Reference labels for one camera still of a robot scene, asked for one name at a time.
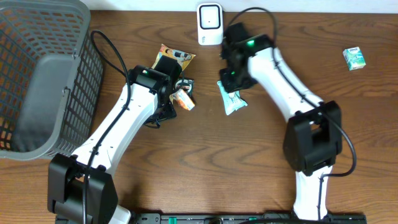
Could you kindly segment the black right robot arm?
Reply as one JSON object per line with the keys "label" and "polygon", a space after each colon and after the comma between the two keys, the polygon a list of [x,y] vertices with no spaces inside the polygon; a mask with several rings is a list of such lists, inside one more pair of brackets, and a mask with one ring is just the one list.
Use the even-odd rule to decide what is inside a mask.
{"label": "black right robot arm", "polygon": [[324,102],[289,68],[267,35],[225,36],[220,71],[227,92],[260,84],[282,113],[287,127],[284,156],[295,171],[293,210],[302,220],[322,220],[328,215],[328,176],[342,151],[341,110],[335,101]]}

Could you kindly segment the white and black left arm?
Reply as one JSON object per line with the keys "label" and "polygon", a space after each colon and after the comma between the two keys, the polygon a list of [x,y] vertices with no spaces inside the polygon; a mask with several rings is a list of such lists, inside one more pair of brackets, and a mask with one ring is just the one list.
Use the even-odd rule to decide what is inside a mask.
{"label": "white and black left arm", "polygon": [[75,223],[129,223],[132,213],[118,203],[114,173],[140,127],[167,104],[181,71],[169,63],[129,71],[130,81],[97,130],[72,155],[50,161],[50,212]]}

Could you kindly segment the dark green round-logo box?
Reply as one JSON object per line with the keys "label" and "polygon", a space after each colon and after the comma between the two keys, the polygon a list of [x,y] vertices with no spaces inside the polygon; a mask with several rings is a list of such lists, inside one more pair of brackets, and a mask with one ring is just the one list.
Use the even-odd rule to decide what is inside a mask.
{"label": "dark green round-logo box", "polygon": [[183,89],[188,96],[193,95],[195,81],[187,78],[179,78],[175,84],[175,89]]}

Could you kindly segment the teal snack wrapper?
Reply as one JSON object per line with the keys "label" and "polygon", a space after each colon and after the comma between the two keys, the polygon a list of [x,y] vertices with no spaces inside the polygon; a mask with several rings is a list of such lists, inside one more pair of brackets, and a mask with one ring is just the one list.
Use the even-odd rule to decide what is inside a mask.
{"label": "teal snack wrapper", "polygon": [[230,115],[232,112],[237,111],[240,108],[248,105],[246,101],[241,98],[239,91],[227,93],[221,83],[221,80],[217,81],[216,83],[220,89],[221,97],[224,103],[224,110],[227,116]]}

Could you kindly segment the small teal tissue pack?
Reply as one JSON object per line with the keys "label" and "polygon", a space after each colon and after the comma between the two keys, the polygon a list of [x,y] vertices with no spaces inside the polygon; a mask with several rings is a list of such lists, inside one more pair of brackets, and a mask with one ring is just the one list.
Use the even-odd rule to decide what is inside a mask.
{"label": "small teal tissue pack", "polygon": [[349,71],[357,70],[366,66],[366,61],[359,47],[344,49],[343,56]]}

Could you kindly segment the orange tissue pack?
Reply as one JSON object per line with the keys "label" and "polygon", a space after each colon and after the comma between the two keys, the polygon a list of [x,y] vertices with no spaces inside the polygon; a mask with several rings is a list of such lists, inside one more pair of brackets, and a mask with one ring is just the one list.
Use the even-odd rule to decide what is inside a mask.
{"label": "orange tissue pack", "polygon": [[185,110],[190,111],[195,107],[194,102],[183,89],[179,89],[173,93],[172,98]]}

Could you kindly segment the yellow wet wipes pack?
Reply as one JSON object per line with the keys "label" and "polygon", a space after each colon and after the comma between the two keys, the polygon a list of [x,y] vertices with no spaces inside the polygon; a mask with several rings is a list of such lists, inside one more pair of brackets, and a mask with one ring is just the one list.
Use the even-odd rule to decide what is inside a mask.
{"label": "yellow wet wipes pack", "polygon": [[188,67],[189,63],[195,58],[195,54],[191,54],[191,53],[187,53],[181,50],[177,50],[177,49],[173,49],[170,48],[164,44],[161,45],[161,48],[157,54],[156,60],[154,62],[154,64],[152,65],[152,68],[154,69],[156,63],[158,62],[158,60],[160,59],[161,56],[168,56],[170,58],[174,58],[175,60],[177,60],[177,62],[180,64],[180,66],[182,67],[182,72],[180,74],[179,78],[187,78],[185,75],[185,69]]}

